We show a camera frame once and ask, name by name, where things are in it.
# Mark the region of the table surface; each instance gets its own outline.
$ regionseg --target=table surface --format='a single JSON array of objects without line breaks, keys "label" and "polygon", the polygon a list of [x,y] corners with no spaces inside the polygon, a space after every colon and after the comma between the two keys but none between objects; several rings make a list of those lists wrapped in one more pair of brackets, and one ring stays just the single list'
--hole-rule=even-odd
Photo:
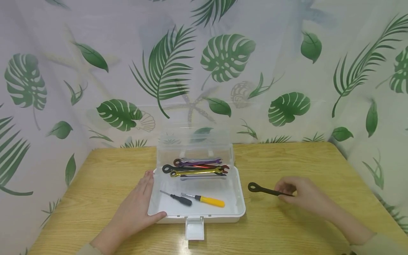
[{"label": "table surface", "polygon": [[[249,182],[273,187],[286,175],[310,178],[374,231],[408,247],[407,236],[332,144],[239,144],[234,150],[246,204],[239,222],[205,224],[205,240],[190,242],[184,240],[184,224],[155,224],[116,254],[348,254],[346,240],[331,224],[246,188]],[[155,164],[155,147],[92,151],[29,254],[75,254]]]}]

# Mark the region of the box latch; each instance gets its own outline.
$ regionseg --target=box latch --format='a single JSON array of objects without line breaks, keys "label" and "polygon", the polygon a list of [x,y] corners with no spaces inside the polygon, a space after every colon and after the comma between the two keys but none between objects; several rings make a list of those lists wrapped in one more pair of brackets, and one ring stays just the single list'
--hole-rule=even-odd
[{"label": "box latch", "polygon": [[204,240],[204,218],[186,218],[186,240]]}]

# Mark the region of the plastic storage box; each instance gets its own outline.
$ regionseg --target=plastic storage box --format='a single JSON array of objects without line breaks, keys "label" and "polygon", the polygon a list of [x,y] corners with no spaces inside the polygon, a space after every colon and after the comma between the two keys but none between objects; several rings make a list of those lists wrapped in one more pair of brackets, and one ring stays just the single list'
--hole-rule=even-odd
[{"label": "plastic storage box", "polygon": [[[222,164],[230,167],[225,177],[191,178],[171,177],[162,167],[173,165],[177,158],[221,157]],[[212,126],[186,127],[185,124],[164,128],[157,145],[157,168],[148,214],[166,211],[167,217],[159,223],[185,223],[186,240],[204,240],[204,223],[233,223],[245,214],[238,169],[234,167],[234,152],[229,132]],[[160,192],[163,190],[177,196],[181,192],[211,197],[225,202],[220,208],[201,203],[193,198],[192,206],[185,206]]]}]

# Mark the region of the gold wrench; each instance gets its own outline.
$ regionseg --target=gold wrench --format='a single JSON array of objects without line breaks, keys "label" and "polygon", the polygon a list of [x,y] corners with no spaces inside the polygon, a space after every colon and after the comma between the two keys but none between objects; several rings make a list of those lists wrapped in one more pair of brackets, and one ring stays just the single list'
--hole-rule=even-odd
[{"label": "gold wrench", "polygon": [[201,174],[201,173],[215,173],[217,175],[223,174],[223,168],[221,166],[214,168],[214,169],[205,169],[205,170],[197,170],[197,171],[171,171],[171,177],[177,177],[180,175],[194,175],[194,174]]}]

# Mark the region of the yellow screwdriver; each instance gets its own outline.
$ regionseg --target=yellow screwdriver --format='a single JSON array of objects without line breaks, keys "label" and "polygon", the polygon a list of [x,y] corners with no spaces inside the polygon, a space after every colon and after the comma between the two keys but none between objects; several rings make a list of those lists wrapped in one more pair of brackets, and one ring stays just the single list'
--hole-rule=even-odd
[{"label": "yellow screwdriver", "polygon": [[203,197],[203,196],[193,196],[193,195],[189,195],[189,194],[186,194],[186,193],[181,193],[181,195],[185,196],[185,197],[193,197],[195,200],[198,200],[200,202],[207,203],[207,204],[210,204],[210,205],[214,205],[214,206],[218,206],[218,207],[224,207],[225,206],[224,201],[218,200],[218,199],[215,199],[215,198]]}]

